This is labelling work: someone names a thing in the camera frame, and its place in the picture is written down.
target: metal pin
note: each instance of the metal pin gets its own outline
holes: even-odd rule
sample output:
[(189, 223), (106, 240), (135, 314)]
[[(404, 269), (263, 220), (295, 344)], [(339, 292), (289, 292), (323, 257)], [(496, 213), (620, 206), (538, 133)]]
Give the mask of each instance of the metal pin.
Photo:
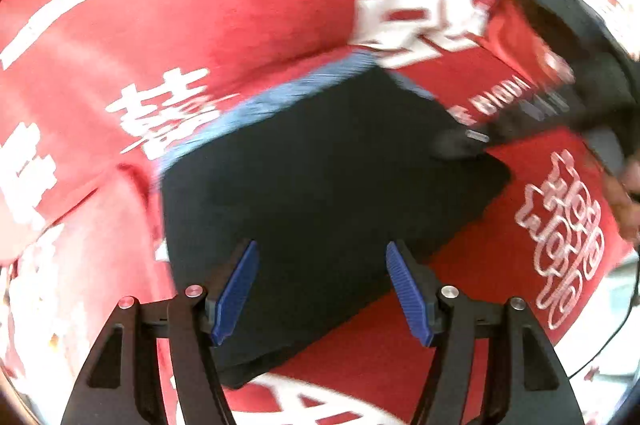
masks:
[(132, 296), (127, 295), (118, 301), (118, 308), (120, 308), (121, 310), (127, 310), (135, 303), (136, 300)]
[(455, 299), (460, 295), (460, 291), (455, 286), (443, 286), (440, 293), (442, 293), (442, 296), (447, 299)]
[(511, 307), (514, 310), (522, 311), (527, 307), (527, 303), (520, 297), (514, 297), (511, 299)]
[(471, 129), (467, 129), (465, 132), (468, 138), (472, 138), (473, 140), (478, 140), (478, 142), (484, 142), (485, 144), (489, 141), (489, 136), (486, 134), (482, 134), (478, 131), (472, 131)]
[(187, 297), (193, 299), (194, 297), (199, 297), (200, 295), (202, 295), (202, 291), (202, 286), (200, 286), (199, 284), (192, 284), (184, 291), (184, 294)]

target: blue gripper pad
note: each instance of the blue gripper pad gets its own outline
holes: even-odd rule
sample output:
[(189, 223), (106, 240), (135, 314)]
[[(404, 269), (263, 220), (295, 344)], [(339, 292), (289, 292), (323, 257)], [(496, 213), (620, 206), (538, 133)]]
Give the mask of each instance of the blue gripper pad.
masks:
[(429, 325), (428, 304), (425, 302), (412, 272), (402, 258), (398, 245), (389, 243), (386, 245), (386, 270), (391, 276), (404, 318), (411, 334), (420, 344), (429, 347), (433, 340), (433, 331)]
[(211, 330), (214, 344), (222, 344), (234, 332), (255, 275), (258, 273), (258, 263), (258, 245), (255, 241), (251, 241), (216, 301), (215, 320)]

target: black cloth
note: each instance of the black cloth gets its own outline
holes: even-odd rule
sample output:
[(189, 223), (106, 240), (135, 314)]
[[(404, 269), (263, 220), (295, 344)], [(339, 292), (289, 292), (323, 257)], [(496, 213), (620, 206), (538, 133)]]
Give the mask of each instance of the black cloth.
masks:
[(626, 156), (639, 150), (640, 64), (583, 0), (517, 1), (536, 33), (574, 69), (573, 93), (582, 106), (558, 124), (580, 133), (606, 126)]
[(381, 68), (213, 140), (164, 175), (169, 258), (178, 289), (204, 283), (244, 237), (260, 267), (234, 334), (214, 356), (240, 387), (389, 290), (385, 247), (425, 258), (476, 219), (508, 182), (488, 155), (442, 162), (436, 101)]

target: black device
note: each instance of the black device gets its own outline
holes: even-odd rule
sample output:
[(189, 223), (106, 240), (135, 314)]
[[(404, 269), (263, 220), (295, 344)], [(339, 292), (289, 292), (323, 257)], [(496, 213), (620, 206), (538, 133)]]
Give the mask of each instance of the black device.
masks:
[[(402, 241), (380, 254), (412, 334), (436, 349), (412, 425), (461, 424), (476, 339), (489, 339), (490, 357), (482, 413), (468, 425), (582, 425), (562, 365), (523, 299), (469, 299), (417, 264)], [(79, 373), (62, 425), (166, 425), (156, 338), (169, 339), (185, 424), (235, 425), (209, 348), (233, 332), (257, 267), (257, 243), (244, 241), (205, 286), (148, 304), (123, 297)]]
[(527, 17), (536, 32), (573, 67), (575, 82), (541, 88), (484, 123), (440, 135), (435, 153), (450, 160), (468, 158), (566, 126), (583, 135), (610, 174), (620, 173), (625, 157), (640, 144), (640, 66), (584, 1), (522, 1), (527, 14), (533, 14)]

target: black folded shirt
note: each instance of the black folded shirt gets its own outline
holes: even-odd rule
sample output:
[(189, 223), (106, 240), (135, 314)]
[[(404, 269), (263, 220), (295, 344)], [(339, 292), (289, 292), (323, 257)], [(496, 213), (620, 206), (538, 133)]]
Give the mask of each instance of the black folded shirt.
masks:
[(244, 237), (260, 269), (233, 335), (214, 352), (240, 387), (389, 290), (385, 246), (425, 259), (508, 182), (489, 155), (443, 162), (457, 122), (381, 68), (302, 98), (193, 150), (164, 175), (164, 224), (178, 289), (204, 283)]

